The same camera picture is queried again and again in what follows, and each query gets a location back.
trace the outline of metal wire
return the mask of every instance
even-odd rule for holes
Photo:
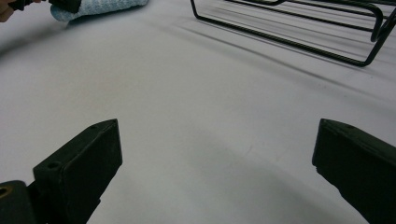
[[[277,0],[277,1],[224,0],[224,1],[227,1],[230,3],[235,3],[238,5],[242,5],[242,6],[255,7],[258,9],[269,10],[269,11],[273,11],[273,12],[277,12],[277,13],[291,15],[293,17],[303,18],[303,19],[307,19],[307,20],[311,20],[311,21],[319,21],[319,22],[329,23],[329,24],[342,26],[342,27],[346,27],[346,28],[350,28],[350,29],[360,30],[360,31],[364,31],[364,32],[370,32],[371,33],[370,39],[372,42],[375,42],[375,45],[373,46],[373,48],[370,51],[367,58],[364,61],[359,61],[359,60],[348,58],[346,56],[336,54],[334,52],[330,52],[330,51],[327,51],[324,49],[318,49],[318,48],[314,48],[314,47],[311,47],[311,46],[308,46],[308,45],[305,45],[302,43],[288,40],[288,39],[282,38],[280,36],[270,35],[270,34],[267,34],[264,32],[259,32],[256,30],[249,29],[247,27],[242,27],[242,26],[239,26],[236,24],[225,22],[225,21],[219,21],[219,20],[201,16],[197,12],[194,0],[191,0],[191,6],[192,6],[192,11],[194,13],[194,16],[200,21],[213,23],[213,24],[216,24],[219,26],[223,26],[226,28],[244,32],[244,33],[247,33],[250,35],[255,35],[255,36],[258,36],[261,38],[273,40],[275,42],[278,42],[278,43],[281,43],[281,44],[284,44],[284,45],[287,45],[287,46],[290,46],[293,48],[301,49],[301,50],[304,50],[304,51],[307,51],[310,53],[314,53],[314,54],[317,54],[317,55],[320,55],[320,56],[323,56],[326,58],[336,60],[338,62],[348,63],[348,64],[352,64],[352,65],[359,66],[359,67],[369,65],[374,60],[375,56],[382,48],[383,44],[387,40],[389,34],[391,33],[391,31],[396,23],[396,8],[394,8],[393,12],[388,17],[384,17],[382,10],[373,4],[373,3],[376,3],[376,4],[384,3],[384,5],[388,5],[388,6],[393,6],[393,4],[396,6],[396,3],[391,2],[391,1],[378,1],[378,0],[371,0],[371,1],[363,0],[360,2],[350,1],[350,0],[316,0],[315,1],[315,2],[319,2],[319,3],[335,4],[335,5],[337,5],[337,7],[325,6],[325,5],[317,4],[317,3],[307,3],[307,2],[302,2],[302,1],[298,1],[298,0]],[[307,16],[307,15],[303,15],[303,14],[298,14],[298,13],[274,8],[274,7],[279,6],[285,2],[291,2],[293,4],[300,4],[300,5],[310,6],[310,7],[321,7],[321,8],[342,11],[342,12],[347,12],[347,13],[352,13],[352,14],[357,14],[357,15],[362,15],[362,16],[367,16],[367,17],[374,17],[375,25],[373,28],[361,27],[361,26],[344,23],[344,22],[324,20],[324,19],[317,18],[317,17]],[[368,10],[371,13],[361,12],[358,10],[351,10],[351,9],[344,8],[344,7],[361,8],[361,9]]]

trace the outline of white table surface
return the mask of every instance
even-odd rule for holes
[[[89,223],[366,223],[311,159],[321,118],[396,146],[395,36],[356,68],[202,23],[188,0],[70,23],[30,5],[0,24],[0,182],[118,119],[123,165]]]

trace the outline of black wire rack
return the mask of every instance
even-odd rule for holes
[[[306,45],[301,42],[296,42],[285,38],[284,36],[268,34],[263,31],[258,31],[251,29],[246,26],[239,24],[218,20],[212,17],[207,17],[198,14],[197,7],[195,5],[195,0],[191,0],[192,11],[195,17],[200,21],[209,22],[218,26],[226,27],[228,29],[236,30],[239,32],[247,33],[249,35],[254,35],[259,38],[269,39],[283,45],[287,45],[292,48],[304,50],[319,56],[330,58],[341,63],[348,63],[359,67],[364,67],[370,64],[377,53],[381,50],[385,41],[389,37],[393,27],[396,24],[396,0],[275,0],[275,1],[264,1],[264,0],[221,0],[224,3],[236,4],[242,7],[250,7],[258,9],[259,11],[270,11],[275,13],[280,13],[283,15],[292,16],[294,18],[305,19],[309,21],[317,21],[321,23],[326,23],[330,25],[340,26],[348,29],[363,31],[369,34],[370,41],[374,43],[373,47],[369,50],[368,56],[364,56],[363,60],[352,59],[345,55],[341,55],[338,52],[329,51],[326,49],[320,49],[313,46]],[[279,8],[285,4],[292,4],[296,7],[317,7],[324,8],[327,11],[337,11],[343,14],[358,15],[365,20],[374,20],[374,27],[361,26],[359,24],[344,22],[332,19],[323,19],[318,16],[307,15],[306,13],[298,13],[295,11],[284,10]],[[391,8],[391,12],[388,16],[384,15],[383,9],[381,7]]]

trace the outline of blue cloth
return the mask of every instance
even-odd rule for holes
[[[50,12],[57,21],[72,21],[81,16],[102,14],[145,5],[149,0],[82,0],[78,13],[51,6]]]

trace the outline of black plastic part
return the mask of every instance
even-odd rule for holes
[[[78,13],[79,6],[81,5],[81,0],[49,0],[49,2],[71,13]]]
[[[37,223],[26,185],[22,181],[0,184],[0,219],[2,224]]]
[[[45,207],[37,216],[46,223],[86,223],[121,164],[117,120],[87,128],[34,168],[29,188],[36,207]]]
[[[312,162],[369,223],[396,223],[396,147],[322,119]]]
[[[79,7],[81,5],[81,0],[49,0],[49,2],[56,7],[71,13],[78,13]],[[8,5],[14,10],[24,11],[24,8],[29,6],[31,3],[33,3],[32,0],[17,0],[13,3],[8,3]]]
[[[14,10],[24,11],[24,7],[29,6],[31,3],[33,3],[32,0],[17,0],[15,2],[8,3],[8,5]]]

